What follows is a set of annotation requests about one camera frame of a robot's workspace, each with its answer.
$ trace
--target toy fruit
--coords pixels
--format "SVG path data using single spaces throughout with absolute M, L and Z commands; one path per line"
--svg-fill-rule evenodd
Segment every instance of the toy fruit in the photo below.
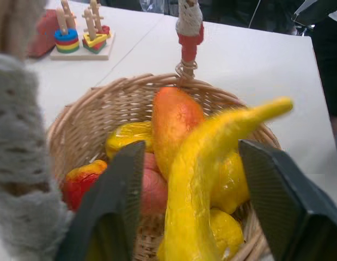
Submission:
M 107 163 L 105 161 L 95 160 L 89 165 L 73 169 L 66 175 L 63 193 L 70 209 L 74 211 L 78 209 L 83 195 L 106 168 Z
M 175 87 L 163 87 L 154 98 L 152 139 L 157 165 L 163 177 L 186 136 L 204 120 L 202 107 Z
M 183 141 L 169 173 L 165 261 L 221 260 L 210 227 L 210 193 L 218 163 L 259 124 L 291 109 L 291 100 L 280 98 L 253 109 L 228 110 L 203 122 Z
M 122 147 L 139 140 L 145 141 L 146 152 L 152 152 L 150 121 L 127 123 L 111 132 L 105 146 L 107 156 L 112 158 Z
M 152 153 L 144 158 L 142 214 L 162 214 L 167 205 L 167 182 L 161 176 Z
M 221 259 L 229 260 L 243 243 L 243 234 L 240 224 L 230 215 L 219 209 L 211 209 L 211 230 L 216 241 Z M 164 259 L 164 241 L 157 251 L 159 261 Z
M 237 151 L 232 151 L 220 164 L 220 172 L 212 188 L 211 206 L 232 214 L 249 197 L 241 157 Z

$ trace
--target basket handle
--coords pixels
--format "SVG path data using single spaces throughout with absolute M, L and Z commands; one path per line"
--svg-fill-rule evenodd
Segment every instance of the basket handle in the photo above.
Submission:
M 194 78 L 197 45 L 204 38 L 203 17 L 198 0 L 179 0 L 179 18 L 175 29 L 182 45 L 181 61 L 176 72 L 182 79 Z

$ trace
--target wooden peg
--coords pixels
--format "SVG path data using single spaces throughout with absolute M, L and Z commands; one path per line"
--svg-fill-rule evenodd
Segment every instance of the wooden peg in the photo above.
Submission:
M 65 14 L 64 14 L 63 9 L 57 8 L 56 14 L 57 14 L 57 21 L 58 21 L 59 29 L 60 29 L 62 35 L 67 35 L 68 34 L 68 27 L 66 26 Z
M 69 8 L 69 4 L 68 4 L 68 0 L 60 0 L 60 3 L 62 4 L 63 10 L 64 10 L 64 14 L 65 14 L 65 18 L 66 18 L 66 24 L 68 26 L 68 28 L 72 28 L 72 29 L 76 29 L 76 25 L 75 25 L 75 18 L 76 16 L 74 16 Z
M 104 19 L 104 17 L 99 16 L 99 5 L 97 4 L 97 0 L 91 0 L 90 1 L 90 8 L 92 9 L 92 14 L 95 15 L 95 25 L 99 32 L 102 31 L 102 24 L 101 19 Z
M 86 20 L 86 24 L 87 24 L 86 32 L 88 32 L 90 36 L 90 40 L 93 41 L 97 37 L 97 34 L 96 34 L 97 31 L 96 31 L 96 28 L 94 27 L 94 21 L 93 21 L 93 17 L 92 17 L 90 10 L 85 9 L 84 15 L 82 17 L 84 17 Z

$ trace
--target orange mango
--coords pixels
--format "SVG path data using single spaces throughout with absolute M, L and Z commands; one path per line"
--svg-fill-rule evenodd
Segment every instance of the orange mango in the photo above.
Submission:
M 170 167 L 181 143 L 204 121 L 202 107 L 176 87 L 163 87 L 156 94 L 152 112 L 152 145 L 157 165 L 168 180 Z

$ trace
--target red ring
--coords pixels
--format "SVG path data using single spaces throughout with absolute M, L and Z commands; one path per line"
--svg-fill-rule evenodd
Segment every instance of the red ring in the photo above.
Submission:
M 74 40 L 70 40 L 70 41 L 58 41 L 58 40 L 56 40 L 56 44 L 58 44 L 58 45 L 72 45 L 72 44 L 75 44 L 78 41 L 79 41 L 78 38 L 75 38 Z

